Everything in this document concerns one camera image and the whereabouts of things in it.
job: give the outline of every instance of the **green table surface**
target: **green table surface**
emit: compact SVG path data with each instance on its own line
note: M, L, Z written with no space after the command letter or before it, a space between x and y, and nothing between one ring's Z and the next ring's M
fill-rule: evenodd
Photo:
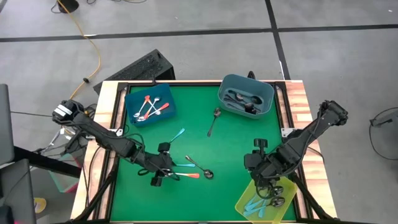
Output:
M148 87L132 87L131 93ZM186 131L171 145L176 164L189 163L189 155L204 169L214 172L208 180L199 168L175 167L175 172L200 173L199 179L180 177L163 180L161 187L150 186L154 174L138 176L140 166L120 160L111 221L245 221L234 208L250 183L243 156L254 148L254 138L268 140L272 150L281 143L275 103L259 120L222 111L211 137L207 132L213 111L219 107L218 86L171 86L177 114L145 127L136 128L126 118L129 132L141 133L146 151L157 153L161 142L169 142L182 128ZM284 220L295 220L292 204Z

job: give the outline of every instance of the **yellow cable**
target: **yellow cable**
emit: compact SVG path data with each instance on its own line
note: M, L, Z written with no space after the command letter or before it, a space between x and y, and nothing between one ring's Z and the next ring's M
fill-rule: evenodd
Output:
M63 7L63 10L65 10L65 11L68 13L68 15L70 16L70 18L75 22L77 28L78 28L79 31L80 31L81 36L84 37L85 39L87 39L88 41L90 41L90 43L93 45L93 47L95 48L95 50L96 50L96 52L97 52L97 54L98 54L98 66L97 66L97 68L95 69L95 71L94 71L91 75L89 75L89 76L87 77L87 79L90 79L93 75L95 75L95 74L98 72L98 70L99 70L100 67L101 67L101 54L100 54L100 51L98 50L98 48L97 48L97 46L94 44L94 42L93 42L92 40L90 40L88 37L86 37L86 35L83 33L82 29L80 28L79 23L77 23L76 19L70 14L70 12L68 11L68 9L66 9L66 7L62 4L62 2L61 2L60 0L57 0L57 2L59 3L59 5L61 5L61 6ZM77 91L78 91L84 84L85 84L85 82L82 82L82 83L76 88L76 90L72 93L72 95L69 97L69 99L73 99L73 97L75 97Z

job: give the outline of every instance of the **metal stand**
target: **metal stand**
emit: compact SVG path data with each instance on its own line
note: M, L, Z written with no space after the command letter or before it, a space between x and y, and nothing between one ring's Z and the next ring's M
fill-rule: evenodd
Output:
M21 159L28 159L29 164L32 166L51 170L52 172L57 172L63 175L69 175L71 177L80 177L81 168L75 167L65 162L51 159L34 152L30 152L26 149L21 149L17 146L14 146L14 154L15 156L12 162L17 162Z
M373 127L377 127L378 128L384 123L390 123L390 122L393 122L393 121L395 121L395 122L398 121L398 111L394 111L394 112L392 112L390 114L387 114L385 116L382 116L382 117L380 117L378 119L371 120L371 124L372 124Z

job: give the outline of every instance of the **wooden table frame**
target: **wooden table frame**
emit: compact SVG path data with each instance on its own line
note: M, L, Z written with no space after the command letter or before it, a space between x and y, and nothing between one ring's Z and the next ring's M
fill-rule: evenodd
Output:
M311 123L312 116L308 105L307 96L305 94L304 85L302 81L281 81L281 80L261 80L263 82L277 82L276 97L277 105L279 105L279 113L281 115L280 125L282 128L304 128ZM221 80L164 80L157 81L157 83L209 83L218 84ZM150 80L141 81L105 81L99 94L98 105L94 120L104 126L105 128L119 128L123 123L125 113L124 110L124 96L126 95L128 83L152 85ZM320 151L319 144L314 141L312 148ZM84 168L89 170L91 160L98 148L95 141L90 141L86 150ZM93 158L91 169L91 176L88 176L86 171L86 178L90 180L89 199L92 199L98 190L99 184L104 180L109 173L113 162L114 152L109 152L100 149ZM336 217L336 210L331 196L328 179L326 176L325 166L322 158L313 152L307 151L302 167L298 169L298 175L305 180L307 188L323 207L323 209L331 216ZM109 188L103 195L101 204L97 206L96 210L91 214L91 217L108 218L110 210L107 209L109 202L113 196L109 197ZM71 218L79 216L85 208L86 189L83 173L80 176L79 185L76 192L75 203L73 204ZM302 218L308 218L312 215L316 217L314 212L309 209L308 203L303 199L301 192L297 192L295 197L296 214Z

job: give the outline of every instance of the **black plastic crate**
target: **black plastic crate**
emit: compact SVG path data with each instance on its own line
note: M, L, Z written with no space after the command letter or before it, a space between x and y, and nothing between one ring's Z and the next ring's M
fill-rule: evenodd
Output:
M106 80L175 80L173 65L157 50L118 71ZM102 82L93 87L100 94Z

